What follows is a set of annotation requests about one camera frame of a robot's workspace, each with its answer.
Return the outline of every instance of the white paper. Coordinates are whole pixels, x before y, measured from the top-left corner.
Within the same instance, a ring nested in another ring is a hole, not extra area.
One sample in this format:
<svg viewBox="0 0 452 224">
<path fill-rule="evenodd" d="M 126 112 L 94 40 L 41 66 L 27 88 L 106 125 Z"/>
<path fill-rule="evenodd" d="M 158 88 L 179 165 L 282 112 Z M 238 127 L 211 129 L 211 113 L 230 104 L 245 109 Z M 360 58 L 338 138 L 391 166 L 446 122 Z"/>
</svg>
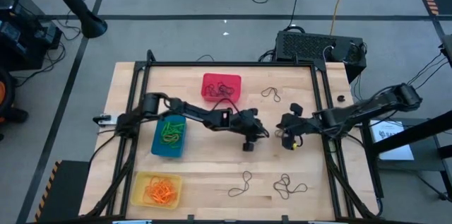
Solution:
<svg viewBox="0 0 452 224">
<path fill-rule="evenodd" d="M 371 120 L 370 124 L 375 124 L 379 121 Z M 372 136 L 374 141 L 378 142 L 388 138 L 389 136 L 395 135 L 403 131 L 403 126 L 401 122 L 381 122 L 371 128 Z M 414 160 L 412 156 L 410 146 L 401 146 L 397 149 L 387 151 L 385 153 L 380 153 L 381 160 Z"/>
</svg>

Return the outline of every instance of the wooden table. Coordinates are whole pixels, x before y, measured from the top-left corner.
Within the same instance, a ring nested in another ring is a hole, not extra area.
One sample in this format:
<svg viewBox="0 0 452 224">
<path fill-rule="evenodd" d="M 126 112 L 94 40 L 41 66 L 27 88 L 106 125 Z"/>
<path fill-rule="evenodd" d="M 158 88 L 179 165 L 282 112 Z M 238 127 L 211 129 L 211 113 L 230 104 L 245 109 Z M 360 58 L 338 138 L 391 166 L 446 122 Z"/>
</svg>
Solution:
<svg viewBox="0 0 452 224">
<path fill-rule="evenodd" d="M 334 105 L 351 105 L 352 96 L 343 64 L 327 64 L 327 68 Z M 142 124 L 133 177 L 140 171 L 181 175 L 184 179 L 182 195 L 179 206 L 172 211 L 129 204 L 127 218 L 186 219 L 187 215 L 194 214 L 195 219 L 199 220 L 280 220 L 281 215 L 288 215 L 290 220 L 334 220 L 321 137 L 304 136 L 304 145 L 301 148 L 288 151 L 281 146 L 280 138 L 274 135 L 275 125 L 279 123 L 282 114 L 289 112 L 291 103 L 296 102 L 304 108 L 303 117 L 310 117 L 311 113 L 316 111 L 309 69 L 152 67 L 147 91 L 164 92 L 170 97 L 178 97 L 192 105 L 210 109 L 213 103 L 204 102 L 200 94 L 202 76 L 208 72 L 232 73 L 242 77 L 242 95 L 237 106 L 240 110 L 258 108 L 258 118 L 270 132 L 270 138 L 260 139 L 254 146 L 254 152 L 246 153 L 242 151 L 243 136 L 227 131 L 213 132 L 198 122 L 187 120 L 183 157 L 166 159 L 150 153 L 157 122 Z M 105 107 L 106 113 L 120 114 L 125 111 L 132 74 L 133 63 L 116 64 Z M 325 108 L 320 74 L 318 78 Z M 274 102 L 271 96 L 261 96 L 261 91 L 269 86 L 278 89 L 280 102 Z M 338 95 L 344 95 L 345 102 L 336 101 Z M 351 134 L 360 138 L 357 130 Z M 96 147 L 111 135 L 100 134 Z M 118 145 L 119 138 L 106 145 L 95 157 L 80 214 L 87 213 L 112 182 Z M 372 212 L 378 212 L 364 149 L 356 142 L 344 138 L 343 153 L 350 185 Z M 249 182 L 249 191 L 237 197 L 229 197 L 229 189 L 244 186 L 242 173 L 245 170 L 253 175 Z M 273 189 L 273 183 L 280 179 L 282 173 L 290 176 L 291 186 L 305 183 L 308 190 L 293 194 L 288 200 L 281 199 Z M 342 215 L 346 216 L 343 190 L 339 184 L 338 191 Z M 122 187 L 117 192 L 115 213 L 119 212 L 121 194 Z"/>
</svg>

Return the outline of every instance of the yellow cable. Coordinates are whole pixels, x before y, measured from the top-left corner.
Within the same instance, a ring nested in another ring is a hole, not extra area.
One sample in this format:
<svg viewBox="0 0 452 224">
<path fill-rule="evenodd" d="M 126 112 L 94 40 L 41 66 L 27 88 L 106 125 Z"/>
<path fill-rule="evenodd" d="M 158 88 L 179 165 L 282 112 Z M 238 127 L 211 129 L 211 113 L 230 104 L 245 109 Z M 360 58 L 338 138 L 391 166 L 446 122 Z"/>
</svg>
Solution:
<svg viewBox="0 0 452 224">
<path fill-rule="evenodd" d="M 330 30 L 330 35 L 333 34 L 333 30 L 334 30 L 334 21 L 336 20 L 336 13 L 338 12 L 338 5 L 339 5 L 340 0 L 338 0 L 336 2 L 336 6 L 334 8 L 334 14 L 333 14 L 333 21 L 331 21 L 331 30 Z"/>
</svg>

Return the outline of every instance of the blue bin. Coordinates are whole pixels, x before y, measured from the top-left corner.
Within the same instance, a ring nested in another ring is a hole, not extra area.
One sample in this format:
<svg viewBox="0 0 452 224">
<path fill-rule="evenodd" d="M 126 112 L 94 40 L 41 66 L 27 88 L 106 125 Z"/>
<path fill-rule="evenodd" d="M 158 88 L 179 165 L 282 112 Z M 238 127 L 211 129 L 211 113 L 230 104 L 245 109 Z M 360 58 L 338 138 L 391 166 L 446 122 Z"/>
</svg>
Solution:
<svg viewBox="0 0 452 224">
<path fill-rule="evenodd" d="M 162 130 L 165 126 L 165 123 L 167 122 L 184 123 L 184 129 L 182 131 L 181 138 L 172 146 L 160 143 L 160 139 L 162 137 Z M 182 156 L 182 152 L 184 151 L 185 133 L 186 133 L 185 117 L 180 115 L 170 115 L 168 117 L 165 117 L 164 120 L 159 120 L 157 123 L 157 128 L 155 129 L 153 146 L 150 149 L 150 152 L 153 155 L 158 155 L 162 157 L 180 158 Z"/>
</svg>

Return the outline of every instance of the black pole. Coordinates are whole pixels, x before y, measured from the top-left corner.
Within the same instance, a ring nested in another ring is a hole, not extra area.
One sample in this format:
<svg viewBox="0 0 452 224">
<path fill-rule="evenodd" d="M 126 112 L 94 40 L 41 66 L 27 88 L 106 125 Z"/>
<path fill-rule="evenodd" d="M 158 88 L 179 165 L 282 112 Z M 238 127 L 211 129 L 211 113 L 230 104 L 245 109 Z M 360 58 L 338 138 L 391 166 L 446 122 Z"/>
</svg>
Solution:
<svg viewBox="0 0 452 224">
<path fill-rule="evenodd" d="M 387 139 L 373 143 L 370 145 L 370 151 L 377 156 L 380 153 L 390 151 L 401 146 L 422 140 L 429 136 L 436 135 L 448 129 L 452 129 L 452 111 L 442 114 L 438 117 L 422 122 L 416 126 L 412 126 Z"/>
<path fill-rule="evenodd" d="M 107 23 L 94 16 L 83 0 L 63 1 L 80 19 L 83 36 L 87 38 L 99 37 L 107 31 Z"/>
</svg>

